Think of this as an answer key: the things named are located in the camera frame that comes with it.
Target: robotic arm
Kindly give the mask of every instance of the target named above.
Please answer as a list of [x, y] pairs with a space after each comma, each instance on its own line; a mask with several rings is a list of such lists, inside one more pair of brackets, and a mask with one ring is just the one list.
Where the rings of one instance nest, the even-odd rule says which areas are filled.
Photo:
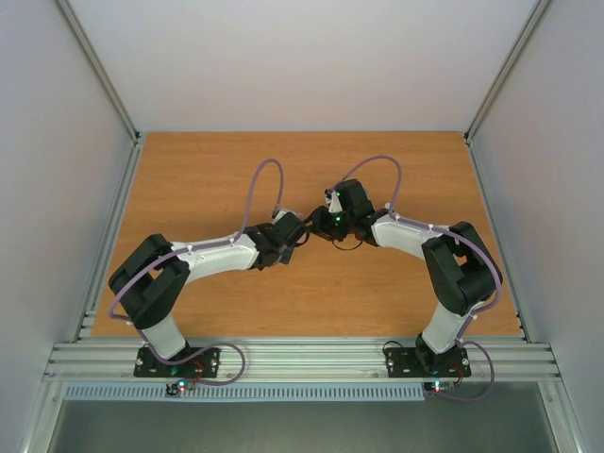
[[[428, 326], [417, 336], [415, 358], [427, 375], [446, 365], [456, 341], [479, 308], [494, 292], [495, 282], [484, 260], [467, 245], [420, 223], [401, 221], [388, 209], [374, 210], [357, 179], [326, 191], [327, 206], [310, 216], [310, 231], [329, 241], [347, 234], [373, 246], [391, 247], [426, 261], [439, 300]], [[475, 244], [491, 260], [476, 230], [466, 222], [448, 228]], [[501, 273], [496, 269], [499, 280]]]
[[121, 297], [130, 321], [159, 356], [178, 361], [191, 352], [171, 314], [182, 288], [198, 278], [221, 272], [288, 264], [296, 243], [306, 232], [306, 226], [293, 212], [280, 210], [272, 223], [247, 227], [239, 238], [170, 243], [162, 235], [154, 234], [113, 273], [109, 286], [118, 294], [145, 266], [171, 252], [184, 250], [155, 267], [160, 271], [158, 276], [146, 273]]

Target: brown wooden surface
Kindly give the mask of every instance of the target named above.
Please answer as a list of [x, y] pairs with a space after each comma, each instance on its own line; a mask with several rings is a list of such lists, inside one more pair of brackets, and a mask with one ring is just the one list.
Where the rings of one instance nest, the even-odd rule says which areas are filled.
[[[496, 255], [473, 169], [460, 133], [151, 133], [112, 258], [112, 272], [149, 234], [201, 241], [239, 227], [258, 164], [277, 158], [285, 169], [282, 207], [305, 215], [323, 190], [375, 154], [404, 169], [396, 210], [435, 224], [474, 224]], [[390, 199], [395, 168], [375, 161], [356, 174], [376, 207]], [[266, 168], [249, 225], [270, 221], [277, 169]], [[351, 246], [354, 239], [343, 246]], [[136, 335], [106, 315], [103, 293], [94, 335]], [[230, 272], [185, 287], [174, 314], [185, 335], [416, 335], [436, 306], [426, 265], [392, 249], [364, 245], [344, 252], [311, 237], [292, 262], [262, 272]], [[482, 314], [472, 334], [518, 334], [509, 292]]]

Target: vent grille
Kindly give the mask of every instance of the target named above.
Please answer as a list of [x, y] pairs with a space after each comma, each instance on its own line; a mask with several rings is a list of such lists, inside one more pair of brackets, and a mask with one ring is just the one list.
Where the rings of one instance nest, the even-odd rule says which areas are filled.
[[421, 401], [421, 384], [232, 384], [226, 387], [197, 386], [179, 396], [167, 396], [161, 383], [69, 384], [65, 399], [97, 401]]

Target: wooden table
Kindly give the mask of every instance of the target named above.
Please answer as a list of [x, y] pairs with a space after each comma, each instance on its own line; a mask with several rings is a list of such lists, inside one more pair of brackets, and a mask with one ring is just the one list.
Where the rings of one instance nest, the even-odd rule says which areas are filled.
[[[185, 242], [236, 230], [251, 176], [266, 158], [279, 159], [285, 169], [282, 207], [306, 216], [324, 203], [325, 188], [375, 154], [394, 156], [403, 166], [398, 212], [434, 224], [471, 222], [497, 256], [460, 133], [150, 133], [109, 271], [152, 233]], [[395, 175], [384, 160], [355, 177], [379, 208], [390, 199]], [[249, 225], [270, 221], [277, 184], [277, 169], [267, 167]], [[355, 243], [351, 238], [342, 246]], [[106, 289], [93, 335], [136, 335], [107, 317], [110, 300]], [[287, 266], [224, 273], [187, 285], [174, 315], [182, 332], [194, 336], [416, 335], [436, 302], [422, 260], [367, 244], [340, 251], [311, 237]], [[499, 307], [481, 315], [468, 332], [519, 333], [507, 288]]]

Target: white wall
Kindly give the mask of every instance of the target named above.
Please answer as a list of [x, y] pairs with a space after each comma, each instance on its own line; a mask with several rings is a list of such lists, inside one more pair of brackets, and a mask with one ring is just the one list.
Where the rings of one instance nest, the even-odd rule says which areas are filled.
[[3, 2], [0, 61], [0, 451], [14, 452], [130, 144], [54, 2]]
[[140, 130], [465, 130], [533, 0], [72, 0]]
[[475, 141], [536, 340], [604, 445], [604, 3], [556, 0]]

